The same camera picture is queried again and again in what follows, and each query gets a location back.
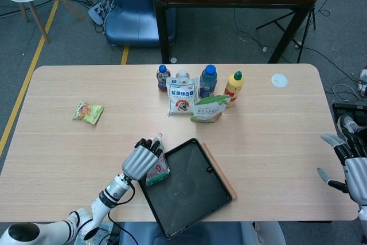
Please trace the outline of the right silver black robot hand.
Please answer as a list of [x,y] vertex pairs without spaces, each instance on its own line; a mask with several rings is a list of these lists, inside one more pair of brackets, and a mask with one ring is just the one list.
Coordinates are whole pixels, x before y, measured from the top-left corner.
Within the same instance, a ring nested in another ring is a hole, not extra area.
[[357,135],[346,130],[344,139],[329,133],[321,135],[335,151],[343,168],[345,181],[332,179],[324,169],[318,168],[321,179],[328,185],[343,193],[360,206],[366,206],[366,144]]

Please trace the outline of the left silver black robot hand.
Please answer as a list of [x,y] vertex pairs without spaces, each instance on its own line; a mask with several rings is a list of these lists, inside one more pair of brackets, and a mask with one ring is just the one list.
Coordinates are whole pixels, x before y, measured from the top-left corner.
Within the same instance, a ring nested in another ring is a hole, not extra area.
[[151,139],[141,138],[134,146],[134,150],[122,164],[125,178],[138,181],[158,162],[163,153],[162,138],[156,136]]

